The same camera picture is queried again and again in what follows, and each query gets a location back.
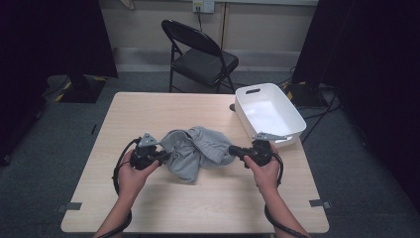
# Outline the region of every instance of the light wood tabletop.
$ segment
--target light wood tabletop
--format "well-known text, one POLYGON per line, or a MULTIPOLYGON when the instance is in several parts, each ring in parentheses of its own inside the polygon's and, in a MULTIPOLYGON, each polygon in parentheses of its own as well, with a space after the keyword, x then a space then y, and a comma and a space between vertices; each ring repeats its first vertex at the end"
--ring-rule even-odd
MULTIPOLYGON (((120 92, 112 101, 61 229, 93 233, 117 200, 111 176, 129 142, 146 132, 160 140, 174 129, 202 126, 222 132, 240 147, 251 140, 229 109, 235 95, 120 92)), ((302 226, 324 233, 329 224, 300 141, 279 148, 284 174, 279 192, 302 226)), ((263 214, 263 198, 251 170, 235 159, 224 168, 200 169, 195 182, 181 181, 165 165, 148 178, 125 232, 132 233, 273 233, 263 214)))

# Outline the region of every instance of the gray carpet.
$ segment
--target gray carpet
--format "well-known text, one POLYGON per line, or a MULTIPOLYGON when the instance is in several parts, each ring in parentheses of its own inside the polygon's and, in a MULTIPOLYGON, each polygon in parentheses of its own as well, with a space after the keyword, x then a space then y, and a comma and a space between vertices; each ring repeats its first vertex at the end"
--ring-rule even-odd
MULTIPOLYGON (((236 71, 232 76, 243 84, 278 83, 289 77, 288 72, 254 71, 236 71)), ((64 80, 65 76, 49 78, 47 92, 64 80)), ((54 102, 59 91, 47 96, 41 119, 11 154, 11 165, 0 168, 0 237, 89 237, 63 233, 63 214, 55 209, 71 200, 114 94, 166 92, 167 82, 168 72, 121 72, 120 78, 108 80, 95 104, 54 102)), ((190 92, 214 91, 194 82, 181 83, 190 92)), ((332 98, 332 90, 323 92, 327 100, 332 98)), ((222 93, 230 91, 222 87, 222 93)), ((307 117, 323 109, 299 111, 307 117)), ((302 139, 317 119, 306 120, 302 139)), ((303 145, 320 196, 333 206, 326 210, 330 230, 314 237, 419 237, 419 214, 388 170, 364 147, 357 125, 344 110, 324 116, 303 145)))

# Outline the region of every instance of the crumpled gray garment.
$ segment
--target crumpled gray garment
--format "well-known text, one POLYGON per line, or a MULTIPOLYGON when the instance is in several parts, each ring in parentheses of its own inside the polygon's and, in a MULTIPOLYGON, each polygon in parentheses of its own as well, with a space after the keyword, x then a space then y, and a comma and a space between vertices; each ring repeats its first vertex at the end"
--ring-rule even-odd
POLYGON ((235 156, 229 154, 232 145, 229 139, 223 133, 204 127, 170 131, 160 144, 171 153, 165 162, 169 171, 185 181, 195 181, 200 167, 223 167, 235 160, 235 156))

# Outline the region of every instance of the chair seat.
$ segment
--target chair seat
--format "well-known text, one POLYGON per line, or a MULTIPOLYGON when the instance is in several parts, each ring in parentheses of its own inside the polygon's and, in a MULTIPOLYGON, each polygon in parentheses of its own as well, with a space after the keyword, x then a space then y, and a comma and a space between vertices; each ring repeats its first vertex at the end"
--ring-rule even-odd
MULTIPOLYGON (((239 60, 229 53, 222 52, 222 54, 229 74, 238 66, 239 60)), ((191 49, 177 58, 172 63, 172 68, 174 71, 209 87, 216 86, 219 80, 227 76, 227 74, 222 75, 220 58, 195 49, 191 49)))

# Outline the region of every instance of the white plastic bin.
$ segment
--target white plastic bin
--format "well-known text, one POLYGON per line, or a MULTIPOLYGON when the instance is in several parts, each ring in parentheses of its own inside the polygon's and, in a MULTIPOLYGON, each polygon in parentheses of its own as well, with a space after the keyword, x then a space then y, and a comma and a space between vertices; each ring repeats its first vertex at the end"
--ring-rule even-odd
POLYGON ((302 116, 275 84, 242 87, 235 94, 235 110, 251 139, 259 132, 287 136, 287 140, 272 141, 282 147, 295 143, 306 128, 302 116))

